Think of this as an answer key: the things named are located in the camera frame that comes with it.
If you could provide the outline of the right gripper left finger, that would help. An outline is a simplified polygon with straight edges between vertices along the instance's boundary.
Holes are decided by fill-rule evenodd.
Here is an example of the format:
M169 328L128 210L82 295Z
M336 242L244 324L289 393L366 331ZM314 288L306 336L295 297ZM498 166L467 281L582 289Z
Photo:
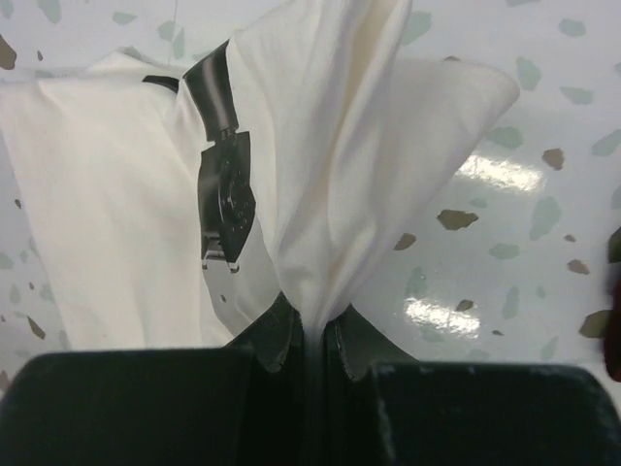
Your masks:
M5 465L294 465L302 328L285 298L228 345L49 353L1 402Z

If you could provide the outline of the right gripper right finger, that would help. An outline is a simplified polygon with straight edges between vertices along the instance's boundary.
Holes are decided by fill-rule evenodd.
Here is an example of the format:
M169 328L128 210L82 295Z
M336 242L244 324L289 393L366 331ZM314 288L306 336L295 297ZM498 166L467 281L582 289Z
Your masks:
M616 465L620 418L568 365L425 362L355 310L324 333L330 465Z

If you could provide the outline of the white t shirt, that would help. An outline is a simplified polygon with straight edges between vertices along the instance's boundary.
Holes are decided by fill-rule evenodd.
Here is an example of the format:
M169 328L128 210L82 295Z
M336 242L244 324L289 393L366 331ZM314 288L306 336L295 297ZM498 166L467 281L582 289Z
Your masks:
M288 1L183 75L116 52L5 83L1 138L73 350L219 346L204 273L245 321L315 332L517 100L505 73L401 52L408 1Z

